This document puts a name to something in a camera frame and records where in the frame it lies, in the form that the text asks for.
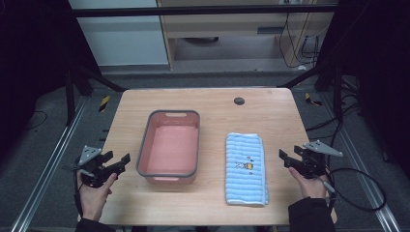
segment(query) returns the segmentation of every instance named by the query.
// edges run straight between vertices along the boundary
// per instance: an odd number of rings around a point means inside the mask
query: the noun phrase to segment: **table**
[[[241,97],[245,104],[237,105]],[[157,109],[192,109],[200,115],[199,161],[193,184],[151,185],[136,171],[148,117]],[[230,132],[258,133],[264,142],[270,203],[227,205],[224,195],[225,138]],[[124,93],[103,151],[118,161],[130,153],[126,172],[111,188],[101,222],[120,225],[288,224],[287,207],[302,198],[297,182],[278,157],[308,142],[289,89],[143,89]]]

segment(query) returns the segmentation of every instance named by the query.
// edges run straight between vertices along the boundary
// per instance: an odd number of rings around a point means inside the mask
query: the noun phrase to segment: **gray floor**
[[[107,78],[127,88],[183,88],[183,87],[232,87],[232,86],[276,86],[298,76],[302,71],[289,69],[283,63],[278,45],[272,37],[261,38],[220,38],[217,43],[206,40],[180,40],[172,71],[141,72],[137,75],[108,75]],[[316,93],[312,89],[314,77],[292,89],[295,102],[306,128],[332,118],[331,105],[317,106],[305,101],[305,93],[310,93],[314,101],[330,102],[332,92]],[[102,147],[106,138],[121,93],[115,93],[97,82],[92,82],[95,92],[92,97],[77,97],[76,102],[86,102],[82,117],[75,128],[63,157],[53,171],[49,186],[31,219],[31,228],[74,228],[76,209],[73,204],[73,177],[62,170],[62,166],[72,164],[84,145]],[[98,112],[102,98],[111,97],[104,113]],[[355,103],[347,98],[345,106]],[[42,172],[53,154],[61,134],[65,129],[66,105],[64,88],[42,96],[37,110],[15,145],[12,158],[1,166],[0,172],[0,227],[7,228],[22,211],[35,188]],[[344,200],[336,203],[337,231],[410,231],[410,182],[400,167],[393,162],[384,162],[377,141],[366,120],[355,108],[344,117],[342,131],[337,135],[335,148],[344,153],[343,158],[333,158],[331,168],[365,168],[367,173],[381,183],[388,196],[388,212],[399,228],[383,225],[386,212],[367,213],[360,211]],[[335,123],[310,131],[308,137],[323,137],[332,134]],[[330,138],[321,138],[330,144]],[[366,187],[366,181],[356,174],[337,174],[337,188],[348,199],[369,207],[368,199],[377,198],[377,191]],[[287,231],[279,226],[278,231]]]

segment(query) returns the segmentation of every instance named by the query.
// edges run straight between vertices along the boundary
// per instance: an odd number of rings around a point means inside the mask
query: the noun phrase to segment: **person's hand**
[[[298,181],[301,187],[302,196],[304,198],[325,198],[326,188],[323,185],[323,181],[327,181],[326,176],[321,176],[314,179],[306,179],[295,168],[289,167],[289,172]]]
[[[77,172],[77,184],[79,187],[79,195],[81,199],[82,217],[99,221],[103,213],[103,206],[105,205],[106,198],[112,193],[109,189],[117,179],[117,174],[112,173],[99,188],[91,188],[82,184],[81,173]]]

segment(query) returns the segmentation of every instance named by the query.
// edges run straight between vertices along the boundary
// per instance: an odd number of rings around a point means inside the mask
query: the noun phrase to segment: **folded towel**
[[[257,134],[227,135],[225,193],[228,204],[268,204],[265,154]]]

